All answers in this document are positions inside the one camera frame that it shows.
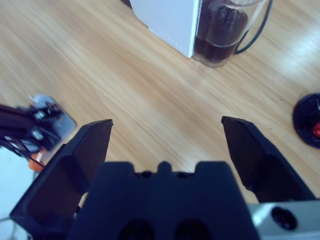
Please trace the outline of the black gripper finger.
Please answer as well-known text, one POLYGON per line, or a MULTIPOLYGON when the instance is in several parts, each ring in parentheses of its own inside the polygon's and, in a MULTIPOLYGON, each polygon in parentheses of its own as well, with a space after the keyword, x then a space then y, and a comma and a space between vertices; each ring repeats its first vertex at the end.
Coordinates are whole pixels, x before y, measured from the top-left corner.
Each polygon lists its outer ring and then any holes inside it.
POLYGON ((260 203, 315 199, 295 169, 255 124, 230 116, 223 116, 221 123, 240 180, 260 203))
POLYGON ((51 158, 10 213, 35 240, 64 240, 105 161, 113 122, 88 123, 51 158))

